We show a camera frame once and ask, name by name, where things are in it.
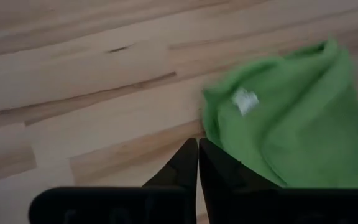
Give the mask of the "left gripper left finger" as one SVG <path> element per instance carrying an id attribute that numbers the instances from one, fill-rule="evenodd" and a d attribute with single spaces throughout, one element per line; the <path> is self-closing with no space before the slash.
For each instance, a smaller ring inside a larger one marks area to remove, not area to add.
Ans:
<path id="1" fill-rule="evenodd" d="M 31 224 L 196 223 L 198 143 L 187 139 L 141 187 L 55 187 L 36 196 Z"/>

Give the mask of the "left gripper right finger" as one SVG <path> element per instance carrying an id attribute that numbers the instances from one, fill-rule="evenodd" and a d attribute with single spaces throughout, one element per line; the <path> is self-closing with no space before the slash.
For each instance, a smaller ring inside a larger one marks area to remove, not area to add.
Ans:
<path id="1" fill-rule="evenodd" d="M 210 223 L 358 223 L 358 189 L 282 188 L 211 141 L 199 141 Z"/>

